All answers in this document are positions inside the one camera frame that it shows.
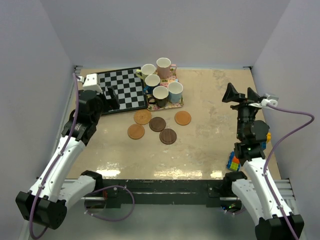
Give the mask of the light wooden coaster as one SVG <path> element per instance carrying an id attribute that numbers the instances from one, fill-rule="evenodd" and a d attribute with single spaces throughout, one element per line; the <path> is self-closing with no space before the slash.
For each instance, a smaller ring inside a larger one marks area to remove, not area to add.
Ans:
<path id="1" fill-rule="evenodd" d="M 127 130 L 128 136 L 133 140 L 142 138 L 145 134 L 145 128 L 140 124 L 132 124 Z"/>

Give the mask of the dark wooden coaster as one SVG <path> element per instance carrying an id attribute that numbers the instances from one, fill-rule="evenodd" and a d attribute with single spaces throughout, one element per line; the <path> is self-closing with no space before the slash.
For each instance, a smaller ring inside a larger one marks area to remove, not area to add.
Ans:
<path id="1" fill-rule="evenodd" d="M 149 128 L 154 132 L 161 132 L 166 127 L 166 121 L 162 117 L 154 117 L 149 122 Z"/>

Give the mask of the orange wooden coaster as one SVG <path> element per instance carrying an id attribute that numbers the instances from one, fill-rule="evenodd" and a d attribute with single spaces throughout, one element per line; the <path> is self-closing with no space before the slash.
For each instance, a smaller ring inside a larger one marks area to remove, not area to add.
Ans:
<path id="1" fill-rule="evenodd" d="M 187 111 L 178 111 L 174 116 L 174 120 L 178 125 L 186 126 L 191 122 L 192 117 Z"/>

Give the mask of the dark walnut coaster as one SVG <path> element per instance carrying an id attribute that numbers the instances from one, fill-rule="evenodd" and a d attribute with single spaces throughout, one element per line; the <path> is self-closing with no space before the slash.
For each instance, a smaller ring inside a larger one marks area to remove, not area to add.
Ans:
<path id="1" fill-rule="evenodd" d="M 159 139 L 163 144 L 171 145 L 177 140 L 177 134 L 170 128 L 165 128 L 159 134 Z"/>

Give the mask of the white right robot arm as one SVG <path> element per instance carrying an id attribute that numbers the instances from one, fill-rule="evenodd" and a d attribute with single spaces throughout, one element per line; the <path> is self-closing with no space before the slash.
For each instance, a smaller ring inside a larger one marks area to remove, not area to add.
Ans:
<path id="1" fill-rule="evenodd" d="M 247 173 L 232 172 L 225 175 L 223 192 L 230 197 L 237 196 L 255 224 L 258 240 L 297 240 L 300 238 L 304 220 L 287 205 L 278 190 L 268 168 L 263 143 L 267 142 L 270 127 L 256 119 L 259 109 L 267 104 L 276 106 L 276 98 L 259 96 L 251 88 L 239 93 L 228 83 L 222 102 L 235 102 L 231 109 L 237 111 L 234 155 Z"/>

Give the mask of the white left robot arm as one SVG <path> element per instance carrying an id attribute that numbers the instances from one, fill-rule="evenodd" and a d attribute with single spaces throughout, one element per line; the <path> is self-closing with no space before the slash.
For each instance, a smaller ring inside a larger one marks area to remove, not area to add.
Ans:
<path id="1" fill-rule="evenodd" d="M 99 196 L 103 192 L 102 175 L 90 170 L 84 171 L 71 186 L 62 189 L 62 185 L 96 132 L 101 115 L 120 107 L 114 88 L 109 86 L 107 91 L 109 99 L 94 90 L 79 90 L 78 109 L 69 115 L 51 160 L 34 185 L 27 192 L 20 191 L 15 198 L 25 220 L 55 230 L 64 221 L 68 209 L 82 197 Z"/>

